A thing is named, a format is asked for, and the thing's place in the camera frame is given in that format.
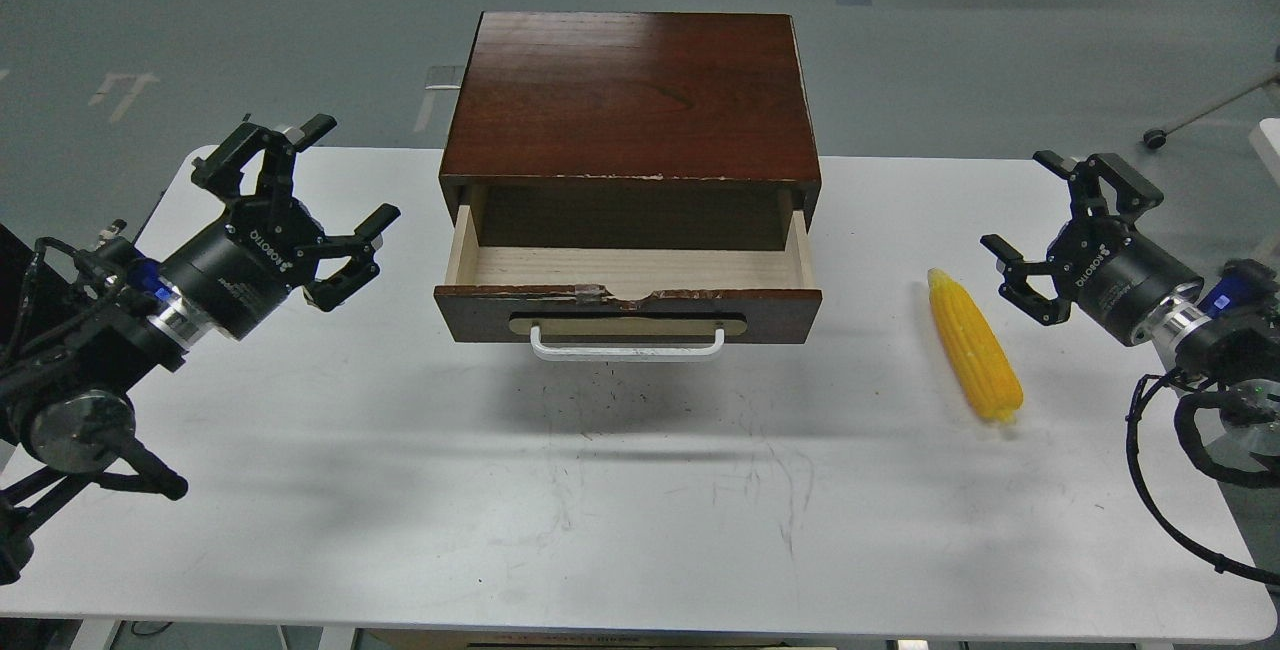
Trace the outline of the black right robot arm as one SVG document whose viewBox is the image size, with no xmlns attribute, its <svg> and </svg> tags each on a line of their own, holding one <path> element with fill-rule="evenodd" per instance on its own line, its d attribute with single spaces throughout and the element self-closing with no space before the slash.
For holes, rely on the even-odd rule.
<svg viewBox="0 0 1280 650">
<path fill-rule="evenodd" d="M 1219 287 L 1142 235 L 1137 221 L 1162 202 L 1116 154 L 1034 161 L 1065 180 L 1070 218 L 1030 262 L 1001 235 L 983 235 L 1000 296 L 1043 326 L 1082 308 L 1123 345 L 1152 343 L 1208 389 L 1180 400 L 1175 430 L 1202 473 L 1244 489 L 1277 488 L 1277 280 L 1257 261 L 1229 261 Z"/>
</svg>

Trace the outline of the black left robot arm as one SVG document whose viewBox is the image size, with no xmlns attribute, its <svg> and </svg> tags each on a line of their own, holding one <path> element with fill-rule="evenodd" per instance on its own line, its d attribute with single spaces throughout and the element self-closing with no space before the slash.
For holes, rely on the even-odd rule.
<svg viewBox="0 0 1280 650">
<path fill-rule="evenodd" d="M 379 205 L 348 235 L 329 235 L 293 194 L 294 162 L 337 125 L 329 114 L 285 129 L 243 122 L 192 184 L 223 211 L 168 258 L 146 257 L 116 220 L 91 248 L 38 237 L 3 241 L 3 440 L 40 463 L 3 490 L 3 582 L 33 555 L 33 534 L 91 485 L 179 500 L 188 482 L 138 440 L 129 392 L 154 369 L 177 371 L 201 337 L 234 340 L 296 289 L 323 312 L 379 275 Z"/>
</svg>

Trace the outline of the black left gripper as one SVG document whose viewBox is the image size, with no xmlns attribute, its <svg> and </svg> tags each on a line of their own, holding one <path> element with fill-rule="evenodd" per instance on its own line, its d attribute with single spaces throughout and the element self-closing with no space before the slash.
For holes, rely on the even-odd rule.
<svg viewBox="0 0 1280 650">
<path fill-rule="evenodd" d="M 330 312 L 379 275 L 375 262 L 381 232 L 401 218 L 381 203 L 351 235 L 324 235 L 320 223 L 293 200 L 298 154 L 338 125 L 330 114 L 283 131 L 242 122 L 209 157 L 192 161 L 191 182 L 227 203 L 215 221 L 160 264 L 159 276 L 198 308 L 225 335 L 242 340 L 302 285 L 310 305 Z M 259 159 L 251 194 L 242 193 L 244 168 Z M 270 218 L 270 207 L 285 207 Z M 348 258 L 326 278 L 317 264 Z"/>
</svg>

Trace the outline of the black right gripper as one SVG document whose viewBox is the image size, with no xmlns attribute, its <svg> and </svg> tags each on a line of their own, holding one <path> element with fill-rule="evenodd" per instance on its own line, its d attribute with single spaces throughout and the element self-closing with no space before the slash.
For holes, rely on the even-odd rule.
<svg viewBox="0 0 1280 650">
<path fill-rule="evenodd" d="M 1048 262 L 1028 262 L 1004 237 L 980 235 L 1002 276 L 998 294 L 1042 326 L 1066 322 L 1074 303 L 1120 344 L 1146 343 L 1144 322 L 1164 299 L 1204 287 L 1203 276 L 1133 226 L 1165 194 L 1117 154 L 1069 162 L 1038 150 L 1033 161 L 1066 182 L 1071 221 L 1048 246 Z M 1059 296 L 1034 290 L 1032 276 L 1053 276 Z"/>
</svg>

